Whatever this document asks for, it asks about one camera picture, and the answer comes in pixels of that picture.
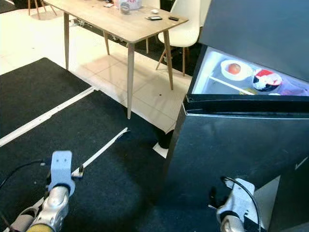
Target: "food container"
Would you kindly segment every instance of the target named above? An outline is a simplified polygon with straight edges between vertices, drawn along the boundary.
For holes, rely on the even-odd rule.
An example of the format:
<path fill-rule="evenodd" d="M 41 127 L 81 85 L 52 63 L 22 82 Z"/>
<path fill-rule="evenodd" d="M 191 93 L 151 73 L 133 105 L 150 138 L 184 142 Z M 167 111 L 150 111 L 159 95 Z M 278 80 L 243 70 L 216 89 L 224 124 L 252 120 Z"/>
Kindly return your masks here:
<path fill-rule="evenodd" d="M 282 83 L 282 78 L 269 70 L 262 69 L 254 76 L 253 86 L 255 89 L 266 92 L 272 91 Z"/>
<path fill-rule="evenodd" d="M 237 74 L 232 74 L 230 72 L 228 72 L 228 67 L 231 64 L 237 64 L 240 66 L 240 72 Z M 243 63 L 240 62 L 238 60 L 225 60 L 223 62 L 221 62 L 221 73 L 224 77 L 226 77 L 227 79 L 233 80 L 233 81 L 243 81 L 244 79 L 246 79 L 247 77 L 251 76 L 253 74 L 252 68 Z"/>

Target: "cable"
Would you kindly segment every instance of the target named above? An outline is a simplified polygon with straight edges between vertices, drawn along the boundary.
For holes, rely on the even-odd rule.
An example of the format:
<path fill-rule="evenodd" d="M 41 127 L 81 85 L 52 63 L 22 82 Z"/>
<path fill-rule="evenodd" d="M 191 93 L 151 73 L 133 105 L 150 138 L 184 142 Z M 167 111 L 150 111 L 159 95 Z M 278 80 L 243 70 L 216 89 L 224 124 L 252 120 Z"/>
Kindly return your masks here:
<path fill-rule="evenodd" d="M 20 166 L 18 166 L 17 168 L 15 168 L 14 170 L 12 170 L 6 177 L 5 179 L 1 182 L 0 184 L 0 189 L 3 187 L 3 185 L 5 184 L 5 182 L 7 182 L 7 180 L 15 173 L 17 172 L 19 169 L 21 168 L 24 168 L 24 167 L 27 167 L 29 165 L 32 165 L 32 164 L 35 164 L 35 163 L 40 163 L 41 165 L 46 165 L 46 162 L 43 160 L 43 159 L 36 159 L 36 160 L 33 160 L 29 163 L 25 163 L 25 164 L 22 164 Z"/>
<path fill-rule="evenodd" d="M 259 207 L 257 206 L 257 203 L 253 197 L 253 195 L 249 192 L 249 190 L 247 190 L 246 187 L 244 187 L 240 182 L 238 182 L 237 180 L 234 180 L 233 178 L 231 177 L 227 177 L 227 176 L 224 176 L 222 177 L 222 180 L 229 180 L 229 181 L 232 181 L 234 184 L 237 184 L 238 186 L 240 186 L 243 190 L 245 190 L 245 192 L 249 195 L 249 197 L 251 198 L 254 206 L 255 206 L 255 210 L 256 210 L 256 216 L 257 216 L 257 224 L 259 225 L 259 232 L 261 232 L 261 228 L 262 228 L 262 223 L 261 223 L 261 218 L 260 218 L 260 210 L 259 210 Z"/>

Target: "tile floor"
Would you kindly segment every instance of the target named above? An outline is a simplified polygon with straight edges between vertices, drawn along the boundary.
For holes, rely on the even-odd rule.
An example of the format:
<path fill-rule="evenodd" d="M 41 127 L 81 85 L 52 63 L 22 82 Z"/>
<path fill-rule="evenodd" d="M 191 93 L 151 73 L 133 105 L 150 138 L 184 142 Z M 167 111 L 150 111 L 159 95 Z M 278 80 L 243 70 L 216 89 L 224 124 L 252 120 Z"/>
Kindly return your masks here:
<path fill-rule="evenodd" d="M 65 67 L 63 13 L 50 7 L 22 9 L 0 14 L 0 74 L 9 72 L 40 58 L 47 57 Z M 104 39 L 81 27 L 70 27 L 69 71 L 97 87 L 116 101 L 126 105 L 127 48 L 110 41 L 106 52 Z M 169 88 L 165 65 L 155 70 L 157 62 L 135 53 L 133 112 L 165 132 L 174 128 L 180 105 L 191 77 L 174 73 L 174 90 Z"/>

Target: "wooden table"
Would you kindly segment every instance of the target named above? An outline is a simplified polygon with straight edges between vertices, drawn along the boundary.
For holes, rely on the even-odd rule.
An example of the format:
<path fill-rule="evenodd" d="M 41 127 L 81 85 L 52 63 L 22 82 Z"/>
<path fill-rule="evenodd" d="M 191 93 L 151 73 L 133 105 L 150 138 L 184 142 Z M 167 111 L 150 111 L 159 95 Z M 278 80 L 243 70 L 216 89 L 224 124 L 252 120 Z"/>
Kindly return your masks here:
<path fill-rule="evenodd" d="M 131 11 L 124 15 L 115 7 L 104 7 L 104 2 L 98 0 L 44 0 L 49 5 L 64 11 L 64 42 L 66 69 L 69 67 L 69 15 L 73 15 L 85 22 L 99 28 L 104 33 L 105 43 L 108 48 L 108 34 L 128 43 L 127 62 L 127 118 L 131 117 L 132 95 L 133 95 L 133 73 L 134 73 L 134 44 L 145 40 L 158 33 L 164 33 L 165 49 L 169 71 L 170 88 L 173 90 L 172 61 L 169 45 L 169 31 L 177 25 L 186 21 L 187 18 L 179 18 L 179 21 L 169 20 L 170 12 L 159 10 L 159 16 L 163 20 L 150 21 L 145 19 L 151 14 L 151 7 L 142 7 L 138 11 Z"/>

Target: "table top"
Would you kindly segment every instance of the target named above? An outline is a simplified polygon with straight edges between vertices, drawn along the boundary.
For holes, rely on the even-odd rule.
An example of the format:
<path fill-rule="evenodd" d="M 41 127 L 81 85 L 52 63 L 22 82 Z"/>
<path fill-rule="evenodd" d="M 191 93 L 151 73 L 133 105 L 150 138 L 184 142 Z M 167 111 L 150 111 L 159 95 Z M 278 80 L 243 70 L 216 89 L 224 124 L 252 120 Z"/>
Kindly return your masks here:
<path fill-rule="evenodd" d="M 136 43 L 188 21 L 185 17 L 160 9 L 156 15 L 162 17 L 162 20 L 147 20 L 145 17 L 155 16 L 151 13 L 153 8 L 147 6 L 126 15 L 114 6 L 104 7 L 104 2 L 99 0 L 44 1 L 128 43 Z M 179 21 L 169 20 L 169 16 L 175 16 Z"/>

